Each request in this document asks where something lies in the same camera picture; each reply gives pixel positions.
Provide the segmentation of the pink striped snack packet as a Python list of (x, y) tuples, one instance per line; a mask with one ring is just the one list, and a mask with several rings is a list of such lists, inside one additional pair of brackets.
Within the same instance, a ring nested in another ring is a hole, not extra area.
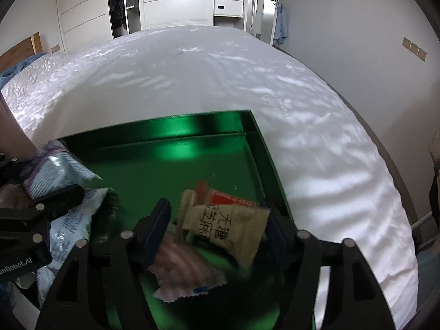
[(168, 225), (148, 270), (156, 276), (159, 285), (154, 297), (165, 303), (207, 295), (211, 289), (227, 283), (222, 270), (209, 263), (195, 247), (178, 240), (174, 224)]

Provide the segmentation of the blue white snack bag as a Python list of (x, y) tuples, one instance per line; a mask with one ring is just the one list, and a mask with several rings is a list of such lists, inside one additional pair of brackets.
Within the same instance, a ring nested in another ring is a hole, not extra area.
[(90, 239), (92, 216), (98, 211), (107, 188), (86, 188), (99, 179), (58, 140), (48, 142), (25, 170), (24, 189), (32, 200), (48, 196), (54, 201), (49, 212), (51, 261), (36, 271), (38, 301), (42, 305), (56, 275), (77, 241)]

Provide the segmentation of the beige sesame snack packet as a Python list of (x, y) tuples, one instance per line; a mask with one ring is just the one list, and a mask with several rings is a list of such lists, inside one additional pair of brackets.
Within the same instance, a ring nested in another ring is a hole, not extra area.
[(176, 232), (180, 241), (185, 231), (207, 238), (223, 247), (241, 267), (250, 267), (271, 211), (237, 204), (198, 204), (196, 191), (183, 192)]

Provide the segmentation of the red small snack packet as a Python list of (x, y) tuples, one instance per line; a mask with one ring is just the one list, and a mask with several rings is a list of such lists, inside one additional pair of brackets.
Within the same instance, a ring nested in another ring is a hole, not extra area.
[(223, 191), (214, 189), (206, 181), (201, 181), (196, 187), (196, 197), (200, 204), (204, 205), (236, 205), (245, 207), (257, 207), (258, 203), (237, 197)]

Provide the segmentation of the black and bronze kettle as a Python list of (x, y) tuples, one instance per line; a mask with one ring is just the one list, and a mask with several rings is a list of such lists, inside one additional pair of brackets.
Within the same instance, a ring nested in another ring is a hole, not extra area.
[(37, 155), (36, 146), (24, 134), (3, 95), (0, 106), (0, 147), (8, 159), (30, 160)]

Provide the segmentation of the blue towel on bed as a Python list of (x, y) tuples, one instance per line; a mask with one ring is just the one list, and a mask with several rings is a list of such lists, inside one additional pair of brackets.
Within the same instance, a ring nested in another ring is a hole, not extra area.
[(8, 67), (0, 74), (0, 89), (2, 89), (15, 75), (19, 74), (24, 68), (32, 64), (34, 61), (46, 55), (45, 52), (40, 52), (38, 54), (32, 55), (30, 57), (24, 58), (17, 64)]

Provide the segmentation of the green tray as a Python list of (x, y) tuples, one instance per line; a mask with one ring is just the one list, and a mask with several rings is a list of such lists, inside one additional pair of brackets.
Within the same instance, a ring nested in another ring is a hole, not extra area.
[(176, 209), (183, 191), (205, 180), (219, 191), (268, 206), (257, 258), (241, 268), (223, 250), (196, 238), (229, 282), (207, 296), (166, 305), (142, 279), (148, 309), (130, 311), (120, 329), (314, 329), (312, 297), (300, 298), (307, 241), (299, 238), (283, 186), (250, 111), (176, 115), (90, 130), (63, 138), (66, 148), (119, 197), (117, 226), (133, 226), (161, 198)]

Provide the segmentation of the wooden headboard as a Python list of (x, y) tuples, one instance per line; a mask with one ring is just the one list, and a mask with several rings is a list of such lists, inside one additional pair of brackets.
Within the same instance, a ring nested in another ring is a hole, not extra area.
[(34, 56), (43, 52), (40, 34), (36, 32), (29, 38), (22, 40), (20, 43), (4, 52), (0, 57), (0, 72), (4, 72), (11, 66), (15, 66), (18, 62), (25, 58)]

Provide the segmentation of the white wardrobe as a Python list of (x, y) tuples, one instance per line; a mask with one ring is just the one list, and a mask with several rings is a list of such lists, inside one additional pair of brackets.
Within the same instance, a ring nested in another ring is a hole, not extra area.
[(64, 52), (157, 28), (228, 26), (245, 30), (252, 0), (56, 0)]

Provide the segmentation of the blue cloth on door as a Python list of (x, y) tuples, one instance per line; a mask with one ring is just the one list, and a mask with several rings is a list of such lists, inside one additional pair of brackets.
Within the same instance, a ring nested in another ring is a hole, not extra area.
[(282, 45), (288, 37), (287, 13), (283, 4), (277, 7), (277, 18), (274, 29), (274, 45)]

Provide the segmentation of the white door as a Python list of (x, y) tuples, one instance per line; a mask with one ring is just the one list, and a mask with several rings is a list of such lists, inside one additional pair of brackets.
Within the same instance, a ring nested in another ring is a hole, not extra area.
[(263, 0), (260, 40), (269, 45), (272, 45), (274, 40), (278, 3), (279, 0)]

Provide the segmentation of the gold wall switch plate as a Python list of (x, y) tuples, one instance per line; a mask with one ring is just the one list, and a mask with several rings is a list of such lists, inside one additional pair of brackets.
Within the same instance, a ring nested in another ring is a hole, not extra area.
[(416, 55), (422, 61), (426, 61), (427, 53), (425, 50), (420, 48), (418, 45), (408, 40), (407, 38), (403, 38), (402, 46), (408, 50), (410, 50), (414, 55)]

